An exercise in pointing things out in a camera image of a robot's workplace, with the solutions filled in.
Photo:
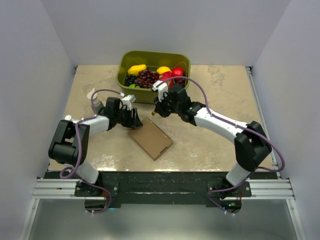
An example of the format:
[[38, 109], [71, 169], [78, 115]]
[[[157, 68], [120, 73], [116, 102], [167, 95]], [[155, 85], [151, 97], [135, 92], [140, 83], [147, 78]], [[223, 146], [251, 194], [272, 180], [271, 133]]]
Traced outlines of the brown cardboard express box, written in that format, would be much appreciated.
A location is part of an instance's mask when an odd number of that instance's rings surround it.
[[173, 145], [173, 140], [148, 117], [142, 127], [131, 129], [128, 135], [154, 160], [162, 156]]

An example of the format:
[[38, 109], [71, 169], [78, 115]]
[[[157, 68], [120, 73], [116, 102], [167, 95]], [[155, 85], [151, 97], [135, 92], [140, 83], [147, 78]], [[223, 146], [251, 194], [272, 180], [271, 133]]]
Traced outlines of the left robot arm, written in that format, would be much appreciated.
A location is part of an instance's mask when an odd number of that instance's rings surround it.
[[89, 138], [95, 134], [110, 131], [116, 125], [128, 129], [143, 126], [138, 116], [134, 95], [123, 98], [109, 97], [100, 112], [92, 117], [73, 121], [60, 120], [48, 149], [50, 159], [65, 168], [59, 173], [63, 180], [78, 177], [86, 184], [86, 191], [99, 196], [105, 188], [101, 174], [87, 160]]

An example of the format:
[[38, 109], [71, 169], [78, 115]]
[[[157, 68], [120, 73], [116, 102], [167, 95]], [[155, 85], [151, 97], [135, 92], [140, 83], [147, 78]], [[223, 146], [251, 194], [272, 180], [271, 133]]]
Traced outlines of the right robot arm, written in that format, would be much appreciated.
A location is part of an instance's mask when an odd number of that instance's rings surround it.
[[213, 191], [235, 196], [241, 190], [240, 183], [271, 153], [271, 144], [258, 122], [245, 123], [218, 114], [203, 103], [191, 101], [179, 84], [168, 87], [158, 80], [153, 84], [152, 91], [157, 93], [154, 113], [163, 118], [177, 114], [184, 122], [208, 129], [234, 145], [236, 163], [226, 177], [212, 188]]

